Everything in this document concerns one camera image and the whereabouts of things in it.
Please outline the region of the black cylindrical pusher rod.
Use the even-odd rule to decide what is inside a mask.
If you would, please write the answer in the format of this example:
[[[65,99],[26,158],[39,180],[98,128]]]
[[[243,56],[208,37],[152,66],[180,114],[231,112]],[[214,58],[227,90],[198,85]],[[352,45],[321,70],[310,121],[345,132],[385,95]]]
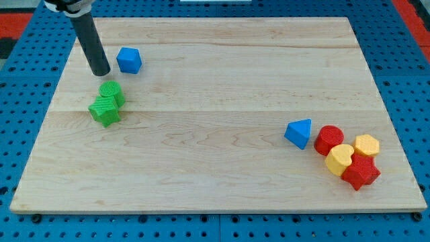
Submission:
[[[107,75],[110,72],[110,64],[105,55],[91,12],[80,17],[72,17],[71,23],[91,72],[98,77]]]

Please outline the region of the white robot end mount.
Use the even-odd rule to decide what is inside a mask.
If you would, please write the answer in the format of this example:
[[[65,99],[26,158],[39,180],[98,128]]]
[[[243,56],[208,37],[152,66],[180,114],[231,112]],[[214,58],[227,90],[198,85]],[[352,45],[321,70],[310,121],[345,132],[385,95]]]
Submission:
[[[95,0],[44,0],[45,6],[53,12],[63,12],[67,17],[81,17],[89,13]]]

